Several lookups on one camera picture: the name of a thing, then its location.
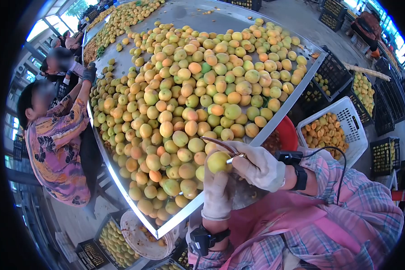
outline concrete floor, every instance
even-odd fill
[[[303,3],[303,0],[277,0],[270,3],[263,1],[259,12],[283,25],[287,25],[291,30],[307,37],[318,45],[327,45],[344,62],[350,64],[358,63],[359,66],[364,68],[371,67],[370,62],[354,49],[349,37],[342,31],[333,32],[318,20],[320,11],[317,10],[316,4],[308,5]],[[397,127],[396,129],[399,132],[405,130]],[[366,133],[369,142],[376,140],[377,136],[373,126],[367,127]],[[367,149],[353,168],[365,173],[369,177],[370,162],[371,154],[369,149]],[[107,192],[114,198],[124,201],[114,185]],[[97,219],[93,220],[87,217],[79,208],[67,206],[54,199],[51,200],[51,204],[60,229],[63,232],[67,232],[75,246],[82,241],[93,238],[105,215],[118,210],[103,198],[98,197],[95,212]],[[103,269],[114,269],[114,267],[108,265]]]

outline glove on hand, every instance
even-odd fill
[[[94,62],[91,62],[88,64],[88,67],[84,69],[84,72],[82,73],[82,80],[83,81],[89,81],[93,83],[96,79],[96,65]]]
[[[204,163],[204,207],[201,211],[203,218],[214,221],[230,218],[232,201],[235,194],[235,180],[225,171],[213,174],[207,166],[208,157],[217,152],[212,151]]]
[[[232,166],[234,172],[246,179],[249,184],[270,192],[276,192],[284,184],[286,165],[277,161],[265,148],[252,147],[237,141],[224,143],[246,154],[247,159],[239,156],[233,158]]]

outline pink apron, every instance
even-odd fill
[[[228,269],[231,259],[253,243],[270,235],[303,228],[311,223],[339,245],[359,253],[360,245],[357,241],[339,225],[327,219],[327,212],[316,207],[319,204],[324,204],[324,201],[290,191],[277,191],[267,194],[246,208],[233,210],[228,225],[234,252],[221,269]],[[188,253],[188,256],[189,263],[195,264],[197,257],[191,253]]]

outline metal table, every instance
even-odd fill
[[[203,12],[209,10],[215,10],[211,14],[203,15]],[[216,33],[226,33],[228,29],[233,29],[235,31],[242,31],[245,28],[248,28],[250,25],[254,24],[255,18],[262,18],[264,22],[273,22],[275,25],[280,25],[283,29],[290,31],[291,36],[297,36],[301,40],[301,44],[304,49],[299,48],[298,46],[292,46],[292,50],[297,53],[297,55],[303,55],[307,58],[308,72],[302,79],[299,85],[296,86],[292,94],[288,97],[286,102],[281,106],[280,110],[275,113],[273,118],[267,123],[267,125],[260,131],[260,133],[254,138],[244,138],[246,143],[249,143],[252,146],[260,146],[266,138],[273,132],[275,127],[281,122],[281,120],[286,116],[286,114],[291,110],[292,106],[298,100],[303,90],[306,88],[310,80],[313,78],[313,75],[318,70],[322,61],[326,57],[327,53],[317,45],[314,45],[310,41],[306,40],[299,34],[296,34],[291,29],[284,28],[280,23],[275,22],[274,20],[265,17],[264,15],[254,12],[250,9],[244,9],[232,4],[212,1],[212,0],[200,0],[200,1],[187,1],[187,0],[176,0],[174,2],[166,2],[161,5],[157,10],[155,10],[149,17],[147,17],[143,22],[132,25],[131,30],[133,32],[148,31],[153,29],[155,21],[161,21],[162,23],[173,23],[174,27],[179,28],[184,25],[189,25],[194,30],[205,31],[205,32],[216,32]],[[83,44],[87,42],[96,35],[103,27],[102,22],[99,25],[93,27],[89,32],[86,33],[85,37],[87,40],[84,40]],[[123,34],[116,38],[116,42],[120,42],[123,38],[127,37],[126,34]],[[116,51],[115,44],[109,45],[105,49],[105,53],[100,59],[97,59],[96,66],[98,67],[98,72],[100,73],[102,68],[108,65],[108,60],[111,58],[116,59],[116,65],[114,69],[115,77],[121,77],[128,73],[128,69],[134,64],[131,62],[132,56],[129,54],[129,50],[135,47],[135,44],[131,41],[128,45],[124,46],[123,50],[120,52]],[[314,52],[320,53],[317,59],[312,58],[310,55]],[[254,62],[258,61],[257,53],[254,52],[250,54]],[[145,61],[148,61],[151,57],[150,54],[143,54],[141,57],[144,57]],[[296,68],[296,62],[293,62],[293,69]],[[111,173],[111,176],[122,193],[125,200],[129,203],[129,206],[137,214],[138,218],[146,226],[146,228],[157,238],[159,239],[165,235],[168,231],[172,230],[176,225],[181,221],[186,219],[191,213],[194,212],[204,201],[204,194],[200,193],[195,199],[189,202],[178,214],[173,216],[165,224],[163,224],[159,229],[156,229],[154,225],[154,219],[151,219],[148,216],[145,216],[136,206],[136,203],[132,201],[128,195],[127,186],[128,183],[121,178],[116,168],[115,162],[112,161],[110,154],[107,152],[106,148],[103,146],[104,143],[99,135],[96,127],[93,126],[92,111],[89,110],[89,116],[91,118],[92,127],[94,134],[97,140],[97,144],[102,153],[105,164],[108,167],[108,170]],[[238,181],[240,185],[247,185],[246,181]],[[246,190],[245,186],[241,187],[240,190]],[[238,207],[244,207],[249,205],[260,198],[258,196],[253,198],[254,190],[243,196],[243,201],[237,202]]]

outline wooden stick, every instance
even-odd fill
[[[347,63],[344,63],[344,62],[343,62],[343,64],[344,64],[345,68],[348,69],[348,70],[354,70],[354,71],[366,73],[366,74],[381,78],[381,79],[383,79],[385,81],[388,81],[388,82],[391,79],[390,76],[387,76],[386,74],[383,74],[383,73],[375,71],[375,70],[370,70],[370,69],[367,69],[367,68],[364,68],[364,67],[363,68],[362,67],[357,67],[355,65],[350,65],[350,64],[347,64]]]

